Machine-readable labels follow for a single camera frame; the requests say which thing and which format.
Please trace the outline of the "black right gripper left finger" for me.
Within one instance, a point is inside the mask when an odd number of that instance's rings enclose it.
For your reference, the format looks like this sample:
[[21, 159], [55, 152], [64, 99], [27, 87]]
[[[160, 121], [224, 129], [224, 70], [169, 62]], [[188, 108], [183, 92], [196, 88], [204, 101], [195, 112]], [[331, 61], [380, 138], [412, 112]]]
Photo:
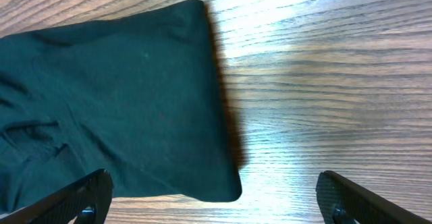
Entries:
[[112, 198], [111, 175], [98, 169], [2, 218], [1, 224], [103, 224]]

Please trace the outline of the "black t-shirt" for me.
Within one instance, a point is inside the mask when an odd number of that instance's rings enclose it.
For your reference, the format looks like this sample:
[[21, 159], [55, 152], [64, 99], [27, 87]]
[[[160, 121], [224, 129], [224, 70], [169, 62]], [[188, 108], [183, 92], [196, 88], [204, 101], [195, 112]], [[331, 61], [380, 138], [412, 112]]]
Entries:
[[1, 39], [1, 212], [97, 169], [116, 197], [237, 200], [205, 5]]

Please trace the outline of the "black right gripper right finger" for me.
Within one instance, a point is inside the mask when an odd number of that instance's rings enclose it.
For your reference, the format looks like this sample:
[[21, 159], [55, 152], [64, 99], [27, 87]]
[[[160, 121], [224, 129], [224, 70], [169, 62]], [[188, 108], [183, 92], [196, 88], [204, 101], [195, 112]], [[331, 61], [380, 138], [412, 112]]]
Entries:
[[325, 224], [431, 224], [334, 171], [319, 174], [315, 192]]

